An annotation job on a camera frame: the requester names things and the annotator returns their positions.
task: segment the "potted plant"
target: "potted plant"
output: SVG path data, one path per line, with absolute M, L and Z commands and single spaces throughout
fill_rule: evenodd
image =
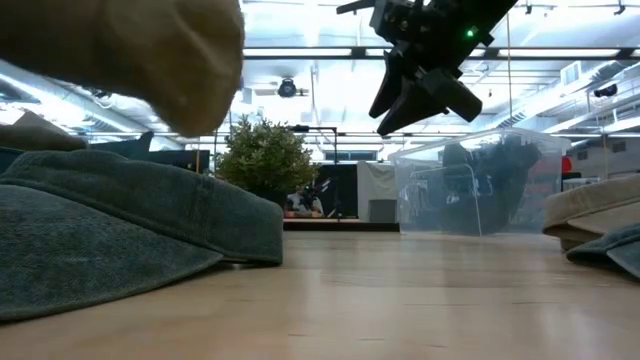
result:
M 304 138 L 280 123 L 247 118 L 231 127 L 225 138 L 229 152 L 217 155 L 216 177 L 271 200 L 284 208 L 287 194 L 314 179 L 311 150 Z

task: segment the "denim cap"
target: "denim cap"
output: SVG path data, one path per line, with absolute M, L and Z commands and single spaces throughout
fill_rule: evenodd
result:
M 170 284 L 220 261 L 280 265 L 282 209 L 225 182 L 94 151 L 29 152 L 0 176 L 0 321 Z

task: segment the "wooden floor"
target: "wooden floor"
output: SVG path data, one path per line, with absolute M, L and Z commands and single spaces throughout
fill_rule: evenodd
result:
M 226 269 L 0 327 L 7 359 L 635 360 L 640 285 L 542 236 L 289 233 Z

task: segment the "tan cap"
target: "tan cap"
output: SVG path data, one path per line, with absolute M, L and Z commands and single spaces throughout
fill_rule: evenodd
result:
M 224 120 L 243 46 L 237 0 L 0 2 L 0 58 L 146 100 L 185 136 Z
M 574 245 L 638 222 L 640 175 L 582 186 L 545 203 L 544 233 Z

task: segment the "security camera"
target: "security camera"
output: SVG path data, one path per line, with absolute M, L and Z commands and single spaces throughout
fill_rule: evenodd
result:
M 296 96 L 298 93 L 298 89 L 296 88 L 296 84 L 293 83 L 293 79 L 287 78 L 283 79 L 280 84 L 280 88 L 278 88 L 278 95 L 283 98 L 291 98 Z
M 602 88 L 594 91 L 593 95 L 597 98 L 601 98 L 601 97 L 614 96 L 617 93 L 618 93 L 618 85 L 613 84 L 611 86 L 607 86 L 606 88 Z

